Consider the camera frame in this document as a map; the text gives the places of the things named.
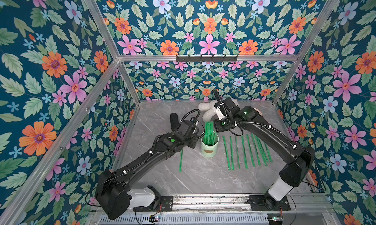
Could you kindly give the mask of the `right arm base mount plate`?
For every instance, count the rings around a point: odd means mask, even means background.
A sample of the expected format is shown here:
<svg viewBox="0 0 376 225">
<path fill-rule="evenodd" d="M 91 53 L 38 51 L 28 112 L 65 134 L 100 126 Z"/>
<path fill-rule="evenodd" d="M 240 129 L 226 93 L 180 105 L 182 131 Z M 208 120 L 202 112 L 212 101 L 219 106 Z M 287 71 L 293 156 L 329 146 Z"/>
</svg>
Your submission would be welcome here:
<svg viewBox="0 0 376 225">
<path fill-rule="evenodd" d="M 276 201 L 270 196 L 250 195 L 248 203 L 252 211 L 290 211 L 291 207 L 285 196 L 281 201 Z"/>
</svg>

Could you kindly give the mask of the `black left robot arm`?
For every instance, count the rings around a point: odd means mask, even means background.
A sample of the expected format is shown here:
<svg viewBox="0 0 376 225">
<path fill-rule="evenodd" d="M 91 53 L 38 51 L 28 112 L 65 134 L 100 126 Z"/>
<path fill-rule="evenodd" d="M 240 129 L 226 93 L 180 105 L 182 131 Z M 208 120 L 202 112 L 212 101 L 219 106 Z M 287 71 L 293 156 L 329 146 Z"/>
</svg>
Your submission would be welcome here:
<svg viewBox="0 0 376 225">
<path fill-rule="evenodd" d="M 110 220 L 130 208 L 142 207 L 148 211 L 161 208 L 161 195 L 153 186 L 135 189 L 135 183 L 184 147 L 194 148 L 200 136 L 197 118 L 178 120 L 174 113 L 171 117 L 172 132 L 157 136 L 151 148 L 131 163 L 113 172 L 106 170 L 99 176 L 95 199 Z"/>
</svg>

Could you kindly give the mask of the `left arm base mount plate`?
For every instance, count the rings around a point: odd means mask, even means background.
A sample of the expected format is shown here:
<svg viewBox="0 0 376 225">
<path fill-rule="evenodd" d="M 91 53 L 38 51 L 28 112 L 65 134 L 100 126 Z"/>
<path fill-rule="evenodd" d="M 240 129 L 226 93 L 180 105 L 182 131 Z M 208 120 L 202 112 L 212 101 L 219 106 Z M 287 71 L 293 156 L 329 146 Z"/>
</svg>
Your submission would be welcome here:
<svg viewBox="0 0 376 225">
<path fill-rule="evenodd" d="M 139 206 L 133 208 L 134 212 L 171 212 L 173 207 L 174 197 L 171 195 L 160 196 L 155 199 L 150 206 Z"/>
</svg>

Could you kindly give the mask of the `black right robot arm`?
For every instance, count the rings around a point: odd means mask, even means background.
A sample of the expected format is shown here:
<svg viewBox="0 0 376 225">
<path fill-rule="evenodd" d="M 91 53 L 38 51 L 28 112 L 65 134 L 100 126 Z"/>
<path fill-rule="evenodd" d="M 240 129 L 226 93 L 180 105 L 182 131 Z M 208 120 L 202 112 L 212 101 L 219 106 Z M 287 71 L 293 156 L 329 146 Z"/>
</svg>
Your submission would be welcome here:
<svg viewBox="0 0 376 225">
<path fill-rule="evenodd" d="M 235 128 L 248 131 L 270 146 L 286 163 L 279 176 L 268 189 L 260 202 L 250 204 L 263 206 L 268 210 L 279 209 L 283 199 L 293 189 L 300 186 L 314 162 L 315 149 L 304 148 L 291 140 L 280 130 L 266 121 L 261 112 L 251 106 L 239 108 L 231 98 L 221 99 L 215 94 L 214 104 L 217 119 L 214 126 L 217 132 L 226 132 Z"/>
</svg>

